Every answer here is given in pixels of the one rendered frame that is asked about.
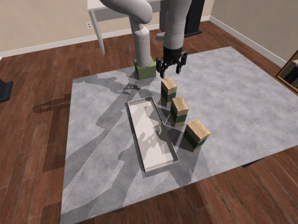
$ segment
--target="wall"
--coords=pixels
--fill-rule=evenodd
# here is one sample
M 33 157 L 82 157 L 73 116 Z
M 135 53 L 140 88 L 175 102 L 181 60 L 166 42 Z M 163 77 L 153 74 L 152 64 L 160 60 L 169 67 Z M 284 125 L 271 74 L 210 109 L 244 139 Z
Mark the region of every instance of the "wall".
M 203 15 L 210 15 L 213 0 L 206 0 Z M 0 52 L 95 35 L 87 0 L 0 1 Z M 101 33 L 130 29 L 129 19 L 101 21 Z M 154 13 L 146 25 L 159 24 Z
M 297 0 L 215 0 L 211 16 L 288 61 L 298 49 Z

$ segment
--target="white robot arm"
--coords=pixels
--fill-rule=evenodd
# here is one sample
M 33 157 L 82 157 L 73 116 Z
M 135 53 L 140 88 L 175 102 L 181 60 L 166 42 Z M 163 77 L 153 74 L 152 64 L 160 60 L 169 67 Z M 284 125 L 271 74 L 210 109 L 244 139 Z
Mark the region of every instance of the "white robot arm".
M 152 19 L 151 5 L 145 0 L 100 0 L 112 10 L 129 16 L 131 29 L 134 36 L 137 65 L 149 66 L 150 35 L 149 30 L 142 24 L 147 24 Z M 170 1 L 169 11 L 165 19 L 163 58 L 156 59 L 156 70 L 164 79 L 164 71 L 171 65 L 177 64 L 176 73 L 185 65 L 187 53 L 182 51 L 184 29 L 187 13 L 192 0 L 167 0 Z

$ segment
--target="white tray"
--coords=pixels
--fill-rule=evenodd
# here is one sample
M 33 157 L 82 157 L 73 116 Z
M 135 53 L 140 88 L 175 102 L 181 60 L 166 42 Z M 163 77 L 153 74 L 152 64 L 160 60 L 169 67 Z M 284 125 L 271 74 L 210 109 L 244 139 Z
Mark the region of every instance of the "white tray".
M 152 97 L 128 102 L 145 172 L 179 161 Z

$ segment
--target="baseboard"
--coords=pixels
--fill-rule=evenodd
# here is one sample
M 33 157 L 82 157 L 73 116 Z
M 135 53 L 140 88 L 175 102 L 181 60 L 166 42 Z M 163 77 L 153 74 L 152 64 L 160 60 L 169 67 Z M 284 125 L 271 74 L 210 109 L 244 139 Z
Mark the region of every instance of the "baseboard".
M 216 18 L 214 18 L 212 16 L 203 16 L 201 18 L 201 22 L 203 22 L 203 21 L 210 21 L 210 22 L 214 23 L 215 25 L 219 26 L 220 28 L 222 28 L 223 30 L 225 30 L 226 32 L 228 32 L 229 34 L 234 36 L 235 38 L 239 39 L 240 41 L 244 42 L 245 44 L 247 44 L 248 46 L 250 46 L 257 52 L 259 52 L 261 55 L 265 56 L 266 58 L 268 58 L 269 60 L 271 60 L 272 62 L 277 64 L 278 66 L 283 67 L 286 64 L 286 61 L 284 61 L 280 57 L 278 57 L 275 54 L 271 53 L 270 51 L 266 50 L 265 48 L 258 45 L 257 43 L 250 40 L 249 38 L 243 36 L 236 30 L 225 25 L 224 23 L 217 20 Z M 146 26 L 146 28 L 148 30 L 156 30 L 156 29 L 160 28 L 160 25 L 159 24 L 149 25 L 149 26 Z M 110 33 L 103 33 L 102 36 L 103 36 L 103 39 L 105 39 L 105 38 L 112 38 L 114 36 L 122 36 L 122 35 L 126 35 L 126 34 L 131 34 L 131 33 L 132 33 L 132 30 L 127 29 L 127 30 L 120 30 L 120 31 L 115 31 L 115 32 L 110 32 Z M 18 54 L 25 54 L 25 53 L 30 53 L 30 52 L 34 52 L 34 51 L 42 51 L 42 50 L 51 49 L 51 48 L 58 48 L 60 46 L 84 43 L 84 42 L 94 41 L 94 40 L 97 40 L 96 35 L 84 36 L 82 38 L 58 41 L 58 42 L 54 42 L 54 43 L 31 46 L 28 48 L 21 48 L 21 49 L 16 49 L 16 50 L 11 50 L 11 51 L 4 51 L 4 52 L 0 52 L 0 60 L 1 60 L 1 58 L 14 56 L 14 55 L 18 55 Z
M 221 21 L 217 20 L 213 16 L 210 16 L 209 21 L 214 23 L 216 26 L 222 28 L 224 31 L 228 32 L 229 34 L 231 34 L 238 40 L 242 41 L 243 43 L 245 43 L 246 45 L 248 45 L 255 51 L 259 52 L 261 55 L 268 58 L 269 60 L 271 60 L 273 63 L 277 64 L 278 66 L 283 67 L 286 64 L 285 60 L 281 59 L 274 53 L 268 51 L 267 49 L 263 48 L 256 42 L 252 41 L 251 39 L 247 38 L 246 36 L 242 35 L 241 33 L 237 32 L 236 30 L 232 29 L 225 23 L 222 23 Z

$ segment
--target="wooden floor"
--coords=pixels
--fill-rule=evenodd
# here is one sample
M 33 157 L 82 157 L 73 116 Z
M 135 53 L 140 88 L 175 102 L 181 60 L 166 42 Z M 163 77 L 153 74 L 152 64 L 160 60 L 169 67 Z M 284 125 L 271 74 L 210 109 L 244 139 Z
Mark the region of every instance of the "wooden floor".
M 188 54 L 232 46 L 272 78 L 281 69 L 209 21 L 200 30 L 184 39 Z M 163 56 L 160 32 L 150 31 L 154 60 Z M 132 34 L 104 45 L 106 55 L 91 41 L 0 61 L 0 79 L 14 82 L 0 103 L 1 224 L 59 224 L 72 80 L 134 66 Z M 297 205 L 296 146 L 81 223 L 286 224 L 298 223 Z

